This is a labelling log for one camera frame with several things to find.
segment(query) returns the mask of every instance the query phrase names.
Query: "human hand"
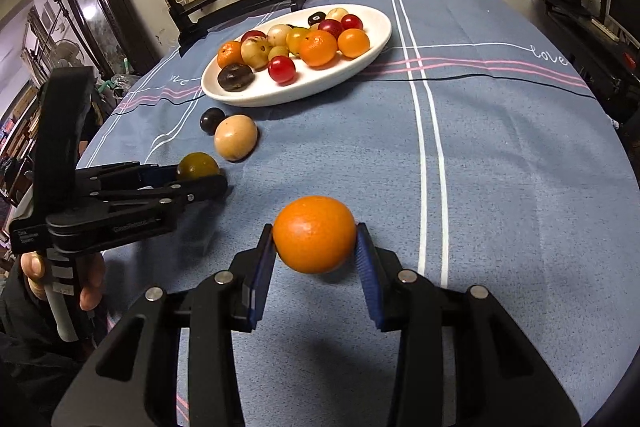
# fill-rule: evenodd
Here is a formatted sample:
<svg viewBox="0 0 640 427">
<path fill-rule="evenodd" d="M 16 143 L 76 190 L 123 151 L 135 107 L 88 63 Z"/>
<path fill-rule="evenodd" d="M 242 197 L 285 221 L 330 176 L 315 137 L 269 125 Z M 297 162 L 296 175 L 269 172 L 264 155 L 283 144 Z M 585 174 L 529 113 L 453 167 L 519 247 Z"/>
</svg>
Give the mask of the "human hand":
<svg viewBox="0 0 640 427">
<path fill-rule="evenodd" d="M 29 288 L 41 301 L 47 300 L 44 286 L 40 280 L 44 277 L 45 263 L 41 256 L 32 252 L 20 256 L 20 267 L 27 276 Z M 82 291 L 80 292 L 80 308 L 93 310 L 102 299 L 102 280 L 104 279 L 104 259 L 100 252 L 78 257 L 78 271 L 83 274 Z"/>
</svg>

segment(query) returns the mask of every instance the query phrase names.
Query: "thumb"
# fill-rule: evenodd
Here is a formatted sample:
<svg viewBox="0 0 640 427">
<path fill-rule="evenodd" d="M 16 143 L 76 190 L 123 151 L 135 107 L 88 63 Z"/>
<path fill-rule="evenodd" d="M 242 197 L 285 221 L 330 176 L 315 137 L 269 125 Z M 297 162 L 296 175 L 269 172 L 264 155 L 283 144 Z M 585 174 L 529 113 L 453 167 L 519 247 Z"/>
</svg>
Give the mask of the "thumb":
<svg viewBox="0 0 640 427">
<path fill-rule="evenodd" d="M 45 272 L 42 258 L 37 253 L 25 253 L 20 258 L 20 267 L 27 276 L 29 288 L 31 288 L 33 294 L 41 301 L 47 300 L 44 286 L 39 282 L 44 277 Z"/>
</svg>

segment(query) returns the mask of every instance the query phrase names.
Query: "red object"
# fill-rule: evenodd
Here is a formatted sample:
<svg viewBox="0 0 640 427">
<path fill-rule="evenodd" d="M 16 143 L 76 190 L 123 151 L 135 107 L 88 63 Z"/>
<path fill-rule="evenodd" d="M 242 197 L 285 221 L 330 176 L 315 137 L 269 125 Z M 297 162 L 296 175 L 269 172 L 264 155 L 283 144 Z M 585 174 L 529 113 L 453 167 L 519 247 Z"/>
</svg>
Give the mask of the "red object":
<svg viewBox="0 0 640 427">
<path fill-rule="evenodd" d="M 629 68 L 631 68 L 632 70 L 635 70 L 636 68 L 636 60 L 629 55 L 628 53 L 625 53 L 625 62 L 627 64 L 627 66 L 629 66 Z"/>
<path fill-rule="evenodd" d="M 352 15 L 350 13 L 347 13 L 347 15 L 345 15 L 342 18 L 342 20 L 340 21 L 340 24 L 345 30 L 350 30 L 352 28 L 361 30 L 362 28 L 364 28 L 364 26 L 362 25 L 362 21 L 360 20 L 360 17 L 358 17 L 357 15 Z"/>
<path fill-rule="evenodd" d="M 278 55 L 273 57 L 268 66 L 269 76 L 279 86 L 289 86 L 293 84 L 296 76 L 296 65 L 289 57 Z"/>
<path fill-rule="evenodd" d="M 318 25 L 318 29 L 323 32 L 331 33 L 336 39 L 344 31 L 342 24 L 333 19 L 325 19 Z"/>
<path fill-rule="evenodd" d="M 264 37 L 265 39 L 267 38 L 267 35 L 265 35 L 263 32 L 261 32 L 260 30 L 249 30 L 247 33 L 245 33 L 242 38 L 240 39 L 240 43 L 244 42 L 246 39 L 248 39 L 249 37 Z"/>
</svg>

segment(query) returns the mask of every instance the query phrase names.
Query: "black olive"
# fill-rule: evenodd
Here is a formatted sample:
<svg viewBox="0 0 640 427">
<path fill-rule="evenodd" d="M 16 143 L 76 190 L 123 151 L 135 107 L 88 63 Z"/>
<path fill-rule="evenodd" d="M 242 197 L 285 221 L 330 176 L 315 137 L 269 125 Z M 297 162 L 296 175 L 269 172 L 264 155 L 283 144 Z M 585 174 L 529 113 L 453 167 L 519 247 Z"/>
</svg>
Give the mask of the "black olive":
<svg viewBox="0 0 640 427">
<path fill-rule="evenodd" d="M 306 21 L 309 23 L 309 26 L 313 26 L 314 24 L 318 24 L 322 22 L 326 18 L 326 13 L 324 12 L 316 12 L 313 15 L 309 16 L 309 19 Z"/>
<path fill-rule="evenodd" d="M 218 73 L 218 83 L 225 91 L 242 91 L 254 81 L 254 72 L 245 64 L 229 64 Z"/>
<path fill-rule="evenodd" d="M 200 117 L 200 128 L 209 136 L 213 136 L 220 122 L 225 120 L 225 118 L 226 116 L 222 109 L 209 107 Z"/>
</svg>

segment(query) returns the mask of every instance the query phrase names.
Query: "fingernail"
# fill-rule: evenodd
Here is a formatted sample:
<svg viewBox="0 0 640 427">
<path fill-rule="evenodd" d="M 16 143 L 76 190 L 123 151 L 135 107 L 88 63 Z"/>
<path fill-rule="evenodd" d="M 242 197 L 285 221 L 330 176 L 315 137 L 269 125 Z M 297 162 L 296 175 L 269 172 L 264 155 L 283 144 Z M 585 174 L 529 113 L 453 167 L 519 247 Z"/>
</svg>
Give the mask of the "fingernail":
<svg viewBox="0 0 640 427">
<path fill-rule="evenodd" d="M 33 270 L 33 274 L 36 277 L 41 277 L 42 276 L 42 262 L 40 261 L 40 258 L 35 255 L 33 257 L 33 259 L 31 259 L 31 269 Z"/>
</svg>

